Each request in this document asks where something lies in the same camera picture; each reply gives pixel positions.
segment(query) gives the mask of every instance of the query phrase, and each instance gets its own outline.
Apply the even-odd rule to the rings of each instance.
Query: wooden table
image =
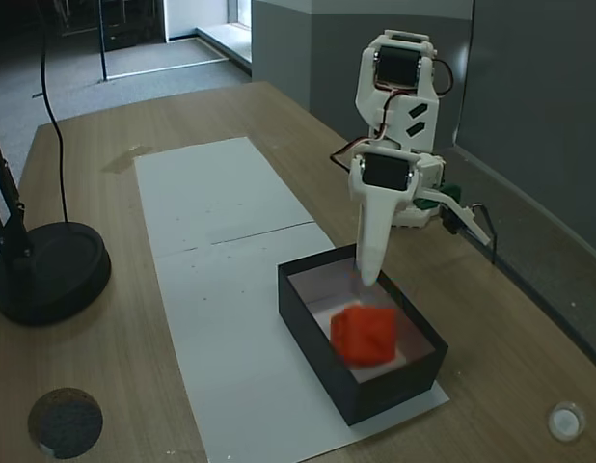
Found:
[[[56,326],[29,329],[0,315],[0,463],[45,461],[27,417],[39,397],[63,387],[88,392],[103,410],[101,437],[82,461],[205,462],[131,158],[247,136],[343,245],[355,240],[357,207],[346,174],[328,160],[343,140],[267,84],[131,104],[61,126],[71,220],[103,235],[113,275],[87,310]],[[57,172],[56,137],[45,125],[21,181],[28,227],[61,219]],[[437,223],[394,230],[385,270],[449,343],[439,379],[451,402],[316,461],[596,462],[596,367],[473,246]],[[564,400],[587,415],[570,445],[546,425]]]

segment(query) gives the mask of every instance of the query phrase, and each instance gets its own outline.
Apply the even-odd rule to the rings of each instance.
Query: pole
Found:
[[[105,63],[105,31],[103,29],[103,0],[98,0],[96,9],[96,19],[98,21],[98,44],[101,52],[101,68],[103,69],[103,82],[107,82],[107,64]]]

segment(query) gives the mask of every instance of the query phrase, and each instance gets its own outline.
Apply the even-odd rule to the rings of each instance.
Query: green part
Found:
[[[447,183],[445,185],[440,186],[438,190],[440,190],[440,192],[444,193],[445,195],[450,196],[456,202],[461,203],[461,187],[459,185],[455,185],[454,183]],[[436,201],[418,199],[414,200],[414,205],[420,210],[428,210],[434,209],[440,204]]]

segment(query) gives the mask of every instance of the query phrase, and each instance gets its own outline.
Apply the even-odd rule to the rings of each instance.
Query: white paper sheet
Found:
[[[240,176],[233,177],[236,188],[221,184],[234,158],[257,178],[251,187]],[[196,165],[209,180],[187,180]],[[277,264],[332,243],[316,224],[305,224],[309,214],[248,140],[146,156],[136,166],[163,303],[209,462],[302,461],[447,401],[436,383],[370,420],[345,424],[277,306]],[[217,191],[221,199],[213,197]],[[175,195],[183,200],[173,202]],[[235,215],[237,203],[247,204],[249,214]],[[184,210],[186,204],[192,206]],[[208,221],[210,204],[223,206]],[[271,217],[270,209],[281,216]],[[220,240],[218,230],[232,232]],[[189,247],[197,249],[183,251]]]
[[[246,138],[136,158],[152,254],[312,221]]]

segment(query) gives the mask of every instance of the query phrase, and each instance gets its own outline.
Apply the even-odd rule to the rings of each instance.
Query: white button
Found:
[[[561,442],[570,442],[576,439],[584,428],[584,414],[574,403],[558,404],[549,416],[549,430]]]

